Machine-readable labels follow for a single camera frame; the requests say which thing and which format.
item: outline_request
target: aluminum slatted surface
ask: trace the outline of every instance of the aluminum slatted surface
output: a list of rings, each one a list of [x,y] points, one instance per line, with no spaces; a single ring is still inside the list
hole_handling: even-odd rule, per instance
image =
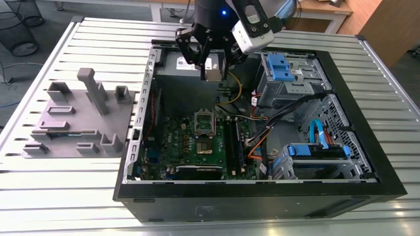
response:
[[[178,24],[86,18],[71,23],[0,134],[0,234],[74,235],[419,235],[418,109],[367,45],[354,36],[283,32],[274,47],[330,51],[408,195],[328,220],[142,224],[112,201],[119,158],[24,159],[22,147],[46,108],[51,81],[82,88],[80,67],[106,88],[140,90],[152,39],[172,40]]]

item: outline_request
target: floor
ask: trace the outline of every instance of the floor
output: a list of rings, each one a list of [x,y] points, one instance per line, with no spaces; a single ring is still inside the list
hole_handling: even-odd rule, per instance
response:
[[[32,33],[39,42],[40,49],[34,55],[16,58],[10,54],[3,45],[0,45],[0,62],[4,66],[19,62],[44,63],[75,15],[124,20],[152,20],[151,10],[147,7],[94,5],[67,2],[64,4],[64,11],[56,11],[54,2],[51,1],[39,0],[38,5],[46,19],[46,23],[42,26],[32,28]],[[10,8],[4,1],[0,1],[0,12],[4,11],[10,11]],[[170,12],[164,10],[163,20],[166,22],[178,22],[179,18],[170,17]],[[2,106],[20,101],[31,86],[32,80],[36,77],[39,69],[39,65],[20,65],[6,70],[6,79],[10,80],[14,78],[15,83],[11,86],[0,83],[0,128],[7,124],[16,108],[16,106]],[[418,92],[420,90],[420,59],[411,58],[410,54],[404,55],[391,71],[416,104],[420,105],[420,93]]]

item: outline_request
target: wooden desk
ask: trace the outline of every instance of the wooden desk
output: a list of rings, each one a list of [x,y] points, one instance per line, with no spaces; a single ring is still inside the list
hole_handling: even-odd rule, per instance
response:
[[[146,6],[152,10],[152,20],[162,22],[162,9],[175,8],[186,9],[188,0],[54,0],[55,2],[83,2],[110,5],[126,6]],[[191,0],[190,9],[195,9],[195,0]],[[327,2],[318,0],[304,0],[302,2],[302,19],[300,25],[303,28],[296,28],[300,31],[320,31],[326,33],[336,33],[340,29],[347,16],[352,14],[352,10],[346,3],[342,7],[334,7]]]
[[[148,0],[156,2],[160,7],[159,10],[152,9],[154,21],[160,22],[160,9],[162,8],[176,8],[186,9],[188,0]],[[336,33],[346,20],[347,16],[351,16],[354,11],[346,4],[340,7],[331,6],[328,2],[320,2],[318,0],[304,0],[302,3],[302,19],[299,24],[292,30],[299,31],[315,31],[326,33]],[[191,1],[190,9],[194,9],[194,0]]]
[[[340,7],[330,5],[330,2],[304,0],[302,3],[302,17],[299,23],[291,21],[287,24],[288,30],[336,33],[342,24],[354,11],[346,4]]]

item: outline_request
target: black cable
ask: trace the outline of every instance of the black cable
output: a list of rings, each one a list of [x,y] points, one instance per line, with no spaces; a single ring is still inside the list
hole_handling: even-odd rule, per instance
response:
[[[324,98],[331,93],[332,93],[332,91],[326,91],[322,93],[316,93],[314,95],[307,95],[307,96],[302,97],[300,99],[298,99],[296,101],[294,101],[291,104],[288,104],[287,106],[280,108],[278,113],[271,116],[271,118],[268,119],[268,121],[266,123],[266,126],[268,126],[275,119],[280,118],[279,116],[283,117],[287,114],[290,114],[292,111],[295,111],[299,108],[299,106],[302,106],[303,103],[306,103],[307,101],[314,100],[314,99]]]
[[[0,66],[2,66],[3,83],[7,86],[11,86],[15,82],[12,81],[12,79],[10,81],[6,81],[6,71],[4,71],[4,65],[3,65],[2,61],[0,61]]]
[[[188,10],[190,10],[190,4],[191,4],[191,0],[188,0],[188,4],[187,4],[187,11],[186,11],[186,15],[184,15],[184,20],[186,21],[188,21],[190,19],[191,19],[191,17],[190,17],[190,19],[187,20],[187,14],[188,14]]]
[[[306,103],[307,101],[314,100],[314,99],[322,99],[331,93],[332,93],[332,91],[324,91],[324,92],[316,93],[314,95],[307,95],[307,96],[302,97],[300,99],[298,99],[296,101],[294,101],[291,104],[286,105],[283,108],[280,108],[278,113],[275,115],[272,115],[271,118],[268,119],[268,121],[266,122],[266,125],[264,125],[266,129],[263,131],[260,131],[258,133],[258,135],[250,139],[248,142],[254,142],[255,139],[262,137],[266,134],[266,132],[270,131],[271,127],[275,125],[275,123],[276,123],[275,120],[282,119],[286,115],[292,113],[300,107],[300,105],[303,103]]]

